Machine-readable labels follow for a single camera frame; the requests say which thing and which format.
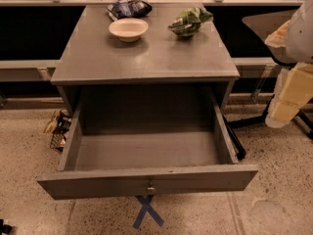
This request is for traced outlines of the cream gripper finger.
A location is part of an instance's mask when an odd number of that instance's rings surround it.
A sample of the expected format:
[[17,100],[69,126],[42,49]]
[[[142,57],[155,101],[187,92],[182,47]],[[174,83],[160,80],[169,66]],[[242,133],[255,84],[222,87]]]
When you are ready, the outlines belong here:
[[289,124],[299,110],[313,98],[313,65],[297,63],[281,69],[265,119],[267,126],[281,128]]
[[265,45],[269,48],[274,58],[282,63],[288,63],[290,59],[286,54],[286,40],[290,22],[286,21],[265,39]]

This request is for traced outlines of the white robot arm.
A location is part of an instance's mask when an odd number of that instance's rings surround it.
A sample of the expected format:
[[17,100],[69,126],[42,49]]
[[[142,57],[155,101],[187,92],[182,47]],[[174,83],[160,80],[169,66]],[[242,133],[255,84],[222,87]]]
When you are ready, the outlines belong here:
[[305,0],[291,19],[267,36],[269,47],[285,47],[296,60],[291,70],[281,70],[265,123],[281,128],[313,98],[313,0]]

